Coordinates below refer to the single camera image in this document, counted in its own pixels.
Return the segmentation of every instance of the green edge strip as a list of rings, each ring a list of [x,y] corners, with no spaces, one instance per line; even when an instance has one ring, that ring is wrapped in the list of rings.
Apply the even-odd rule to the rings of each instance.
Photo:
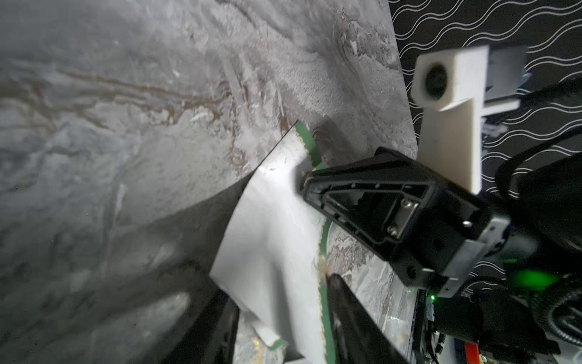
[[[329,228],[331,227],[331,220],[327,219],[324,224],[324,229],[321,234],[320,241],[320,255],[327,257],[327,240],[329,237]],[[325,276],[320,282],[320,297],[321,297],[321,314],[324,324],[325,336],[325,361],[327,364],[335,364],[335,344],[333,341],[333,333],[331,331],[331,319],[329,315],[329,303],[327,296],[327,282]]]
[[[311,165],[315,168],[321,163],[321,155],[319,150],[317,149],[317,144],[315,143],[315,139],[313,139],[313,135],[307,129],[307,125],[297,120],[295,122],[295,132],[299,135],[299,138],[302,139],[303,145],[305,145],[305,149],[307,149],[307,154],[311,158]]]
[[[269,348],[269,351],[275,351],[275,350],[277,350],[279,347],[281,347],[283,345],[287,345],[287,342],[285,340],[283,340],[283,339],[278,339],[277,341],[275,341],[273,343],[273,346],[267,347],[267,348]]]
[[[307,129],[307,125],[297,120],[295,122],[295,132],[303,141],[305,149],[307,149],[307,154],[311,159],[311,165],[315,169],[325,168],[322,161],[319,150],[317,149],[317,144],[313,135]],[[331,227],[331,220],[327,219],[324,224],[323,231],[321,233],[320,240],[320,256],[327,258],[327,241],[329,237],[329,229]],[[325,337],[325,361],[327,364],[335,364],[335,343],[333,341],[333,333],[331,331],[331,320],[329,315],[329,305],[328,305],[328,295],[327,295],[327,282],[325,276],[320,281],[320,297],[321,297],[321,314],[322,321],[324,325],[324,337]]]

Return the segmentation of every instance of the black cable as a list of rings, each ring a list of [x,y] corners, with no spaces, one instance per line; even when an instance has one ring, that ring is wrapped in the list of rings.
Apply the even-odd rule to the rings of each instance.
[[[561,142],[562,140],[566,140],[580,134],[582,134],[582,126],[576,126],[575,128],[572,128],[557,137],[554,137],[550,140],[546,140],[545,142],[540,143],[532,148],[529,148],[526,151],[523,151],[519,154],[516,154],[512,158],[503,162],[495,172],[495,184],[499,189],[499,194],[503,196],[503,198],[505,198],[506,201],[510,201],[509,185],[511,184],[513,171],[521,163],[523,163],[526,159],[532,157],[536,153],[539,153],[547,149],[548,147],[551,147],[554,144]]]
[[[440,355],[442,354],[442,350],[445,347],[445,340],[446,340],[446,335],[443,333],[438,334],[438,340],[436,342],[436,348],[435,348],[435,353]]]
[[[424,339],[426,341],[427,351],[431,357],[432,362],[434,362],[435,364],[439,364],[438,359],[437,359],[437,355],[435,354],[435,351],[432,348],[432,332],[430,330],[427,330],[425,332]]]
[[[582,97],[582,77],[560,82],[522,96],[518,109],[501,112],[487,117],[487,124],[499,125],[509,118],[520,116],[522,112],[545,103],[570,101]]]
[[[563,278],[550,285],[536,296],[530,305],[535,322],[546,331],[576,346],[582,346],[582,334],[579,327],[564,325],[560,321],[560,309],[572,305],[569,301],[582,297],[582,278],[573,276]]]
[[[465,291],[465,289],[467,289],[467,288],[469,288],[472,285],[477,284],[477,283],[491,283],[491,284],[497,284],[497,285],[501,286],[502,288],[507,288],[505,286],[505,282],[499,278],[478,276],[478,277],[471,277],[468,280],[466,280],[465,283],[463,283],[463,285],[459,288],[458,292],[463,293]]]

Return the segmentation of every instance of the black wavy pattern backdrop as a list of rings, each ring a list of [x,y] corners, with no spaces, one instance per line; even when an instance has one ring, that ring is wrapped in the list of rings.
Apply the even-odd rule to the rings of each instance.
[[[416,58],[423,53],[483,44],[528,46],[526,71],[531,74],[518,93],[582,77],[582,1],[549,0],[389,0],[414,131],[420,134],[422,109],[410,98]],[[493,176],[499,165],[543,140],[582,125],[582,100],[552,103],[524,112],[504,123],[508,131],[484,140],[483,189],[496,192]],[[538,153],[515,170],[520,174],[582,150],[574,137]],[[513,187],[512,197],[519,198]],[[503,277],[501,268],[481,262],[471,275]],[[492,289],[480,284],[474,289]]]

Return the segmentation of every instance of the red component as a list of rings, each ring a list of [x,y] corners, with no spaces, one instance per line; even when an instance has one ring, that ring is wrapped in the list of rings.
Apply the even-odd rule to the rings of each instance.
[[[479,364],[479,347],[477,344],[465,342],[465,353],[467,355],[468,364]]]

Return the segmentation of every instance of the white wavy line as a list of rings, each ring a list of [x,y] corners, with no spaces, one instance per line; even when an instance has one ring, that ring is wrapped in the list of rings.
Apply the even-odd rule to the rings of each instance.
[[[582,105],[566,106],[566,105],[562,105],[562,104],[558,104],[558,103],[550,103],[550,104],[556,105],[556,106],[560,106],[560,107],[563,107],[565,109],[578,109],[578,108],[582,108]]]
[[[532,169],[530,169],[530,168],[525,168],[525,167],[516,168],[515,171],[513,171],[512,175],[515,176],[517,174],[525,174],[525,173],[529,173],[531,171],[532,171]],[[481,178],[486,180],[487,182],[495,182],[495,177],[490,177],[490,176],[483,174],[483,173],[481,173]]]
[[[550,148],[544,149],[543,151],[540,151],[539,153],[535,153],[533,156],[529,157],[528,159],[526,159],[525,161],[530,161],[532,158],[534,158],[535,156],[540,155],[541,153],[547,153],[549,151],[554,151],[560,154],[563,154],[564,156],[570,157],[572,154],[576,154],[576,153],[580,153],[580,150],[571,150],[568,148],[564,148],[562,146],[551,146]],[[498,151],[492,151],[489,153],[486,153],[483,157],[481,157],[481,162],[490,159],[490,158],[499,158],[499,159],[503,159],[504,161],[509,160],[511,157],[508,156],[507,154],[498,152]],[[516,171],[519,169],[526,169],[525,167],[521,167],[521,168],[516,168]]]
[[[535,110],[529,110],[528,112],[526,112],[525,114],[523,114],[522,116],[520,116],[520,118],[523,118],[525,116],[525,118],[519,120],[519,118],[514,118],[514,119],[508,119],[508,120],[517,120],[516,122],[503,122],[505,125],[517,125],[517,124],[521,124],[522,122],[528,120],[532,115],[534,115],[536,112],[538,111],[542,111],[542,110],[558,110],[561,112],[565,112],[567,114],[578,114],[579,112],[582,112],[582,110],[577,110],[577,111],[569,111],[569,110],[562,110],[560,108],[554,107],[554,106],[547,106],[547,107],[542,107],[539,109],[535,109]]]
[[[489,288],[489,287],[483,287],[480,289],[480,291],[493,291],[493,289]],[[467,292],[468,294],[472,295],[473,293],[475,293],[475,291],[473,291],[471,288],[467,288],[465,289],[465,292]]]
[[[424,115],[423,112],[419,112],[418,114],[416,114],[414,119],[412,119],[412,125],[414,125],[417,121],[419,121],[423,117],[423,115]]]
[[[582,119],[572,120],[569,123],[563,125],[558,130],[553,131],[551,133],[547,133],[547,134],[537,134],[537,133],[530,132],[529,130],[525,130],[525,129],[516,129],[516,130],[510,131],[509,133],[505,133],[501,138],[499,138],[493,142],[485,142],[485,143],[483,143],[483,145],[486,145],[488,148],[497,147],[497,146],[500,146],[507,139],[513,138],[515,136],[527,136],[530,139],[534,139],[534,140],[538,140],[538,141],[549,140],[555,136],[560,136],[560,135],[564,134],[566,131],[568,131],[572,128],[576,128],[577,126],[582,125],[582,123],[571,125],[573,123],[580,122],[580,121],[582,121]]]
[[[532,0],[530,2],[515,2],[515,1],[507,1],[504,2],[505,0],[498,0],[496,2],[494,2],[489,9],[487,9],[487,11],[476,21],[469,23],[469,24],[464,24],[464,23],[449,23],[447,25],[445,25],[443,28],[441,28],[441,30],[438,32],[438,34],[436,35],[436,37],[434,37],[432,39],[432,41],[425,43],[425,44],[420,44],[420,43],[408,43],[407,45],[405,45],[401,52],[400,52],[400,56],[402,56],[404,53],[406,53],[406,51],[408,51],[409,49],[418,49],[418,50],[429,50],[432,47],[434,47],[439,40],[441,40],[441,38],[445,35],[445,33],[451,31],[451,30],[455,30],[455,29],[459,29],[459,30],[463,30],[463,31],[467,31],[467,30],[472,30],[472,29],[476,29],[478,27],[480,27],[486,20],[487,18],[489,18],[489,16],[498,8],[500,8],[503,5],[508,5],[508,4],[513,4],[513,5],[529,5],[531,3],[534,3],[538,0]],[[398,40],[404,40],[409,38],[410,36],[403,38],[403,39],[399,39],[398,35],[396,35],[396,39]]]
[[[509,119],[506,119],[506,120],[509,120],[509,121],[519,120],[519,119],[521,119],[522,117],[526,116],[527,114],[531,113],[532,111],[533,111],[532,109],[529,109],[529,110],[528,110],[528,111],[527,111],[525,114],[523,114],[523,115],[520,115],[520,116],[518,116],[517,118],[509,118]]]
[[[452,8],[450,8],[449,10],[447,10],[446,12],[442,13],[442,14],[436,14],[436,13],[426,13],[426,14],[422,14],[417,20],[416,22],[414,22],[414,25],[412,26],[412,28],[407,31],[404,34],[395,34],[396,39],[397,40],[405,40],[408,39],[412,36],[412,34],[414,34],[414,32],[416,31],[416,28],[419,27],[419,25],[424,22],[425,20],[446,20],[448,18],[450,18],[453,14],[455,14],[455,12],[458,10],[458,8],[461,6],[461,4],[463,3],[464,0],[457,0],[457,2],[453,5]]]
[[[566,12],[563,14],[562,13],[554,13],[551,11],[547,11],[547,12],[546,11],[539,11],[541,9],[562,11],[562,10],[571,9],[571,8],[581,4],[581,3],[582,3],[582,1],[577,2],[574,5],[567,6],[565,8],[553,8],[551,6],[540,6],[539,8],[535,8],[533,10],[528,11],[524,16],[521,17],[521,19],[513,27],[511,27],[511,29],[504,31],[503,33],[492,34],[492,33],[487,33],[484,31],[482,33],[473,34],[472,36],[469,37],[469,39],[467,39],[465,41],[465,43],[463,43],[463,47],[468,47],[469,45],[471,45],[471,43],[478,41],[478,40],[482,40],[482,39],[487,39],[487,40],[492,40],[492,41],[505,40],[505,39],[511,37],[512,35],[514,35],[519,30],[519,28],[521,28],[525,23],[527,23],[528,20],[530,20],[536,16],[539,16],[539,15],[546,15],[547,14],[547,15],[555,15],[555,16],[566,16],[566,15],[575,13],[582,8],[576,8],[570,12]]]
[[[582,61],[576,62],[576,63],[567,63],[570,61],[575,61],[577,59],[582,58],[582,55],[579,55],[578,57],[574,57],[574,58],[558,58],[558,57],[554,57],[554,56],[543,56],[543,57],[539,57],[536,58],[530,62],[528,62],[528,64],[526,64],[525,68],[525,72],[529,72],[531,71],[532,68],[540,66],[540,65],[544,65],[546,63],[550,63],[552,65],[557,65],[557,66],[561,66],[561,67],[571,67],[571,66],[576,66],[579,65],[580,63],[582,63]]]
[[[545,153],[547,151],[555,151],[555,152],[560,153],[560,154],[563,154],[564,156],[567,156],[567,157],[570,157],[572,155],[572,153],[568,153],[566,151],[559,150],[559,149],[556,150],[556,149],[553,149],[552,147],[550,147],[548,149],[544,149],[543,151],[540,151],[539,153],[535,153],[533,156],[531,156],[528,159],[524,160],[524,162],[527,162],[527,161],[531,160],[533,157],[537,156],[538,154]]]
[[[411,106],[412,106],[412,107],[414,107],[415,109],[420,109],[420,107],[418,107],[418,104],[417,104],[417,103],[415,103],[415,102],[412,100],[412,98],[410,98],[410,97],[409,97],[409,99],[408,99],[408,105],[411,105]]]
[[[569,75],[567,75],[567,76],[564,76],[564,77],[563,77],[563,78],[560,80],[560,82],[564,81],[565,79],[567,79],[567,78],[568,78],[568,77],[570,77],[570,76],[577,75],[578,73],[582,73],[582,71],[576,71],[576,72],[572,72],[571,74],[569,74]]]
[[[422,4],[419,4],[419,5],[402,5],[401,7],[399,7],[396,10],[396,13],[392,17],[392,21],[394,21],[394,19],[396,19],[397,16],[399,16],[401,13],[403,13],[405,11],[414,12],[414,13],[422,11],[422,10],[427,8],[427,6],[430,4],[430,2],[431,2],[431,0],[425,0]]]
[[[582,151],[582,150],[572,150],[572,149],[564,148],[562,146],[552,146],[552,148],[562,149],[563,151],[567,151],[570,153],[580,153]]]
[[[489,187],[485,191],[487,191],[489,193],[494,193],[494,192],[499,192],[499,189],[497,187]],[[517,193],[515,191],[512,191],[512,190],[508,190],[508,195],[511,196],[511,197],[514,197],[516,199],[519,198],[519,193]]]
[[[501,158],[501,159],[506,161],[511,157],[505,153],[501,153],[500,151],[490,151],[489,153],[486,153],[484,156],[481,157],[481,162],[483,162],[489,158]]]
[[[491,267],[493,269],[495,269],[496,271],[505,274],[505,270],[501,269],[501,267],[499,267],[498,265],[491,263],[490,261],[486,261],[486,260],[482,260],[479,263],[477,263],[477,265],[475,266],[475,268],[478,267]]]
[[[580,27],[580,25],[576,25],[576,26],[570,27],[570,28],[568,28],[568,29],[566,29],[566,30],[562,31],[562,29],[564,29],[564,28],[565,28],[565,27],[567,27],[568,25],[571,25],[572,23],[576,23],[576,22],[579,22],[579,21],[580,21],[580,19],[576,19],[576,20],[572,20],[571,22],[568,22],[568,23],[564,24],[564,25],[563,25],[563,26],[561,26],[561,27],[560,27],[560,28],[559,28],[557,31],[555,31],[555,32],[554,32],[554,33],[553,33],[553,34],[550,36],[550,38],[546,39],[546,40],[545,40],[545,41],[543,41],[542,43],[539,43],[539,44],[537,44],[537,45],[532,45],[531,47],[527,47],[527,53],[537,53],[537,52],[543,51],[544,49],[548,48],[548,47],[549,47],[550,45],[552,45],[552,44],[553,44],[553,43],[554,43],[554,42],[555,42],[555,41],[556,41],[556,40],[557,40],[557,39],[558,39],[560,36],[562,36],[562,34],[564,34],[565,32],[567,32],[567,31],[569,31],[569,30],[572,30],[572,29],[575,29],[575,28],[578,28],[578,27]],[[535,49],[535,48],[541,47],[541,46],[542,46],[542,45],[544,45],[544,44],[545,44],[545,46],[544,46],[543,48],[540,48],[540,49]]]

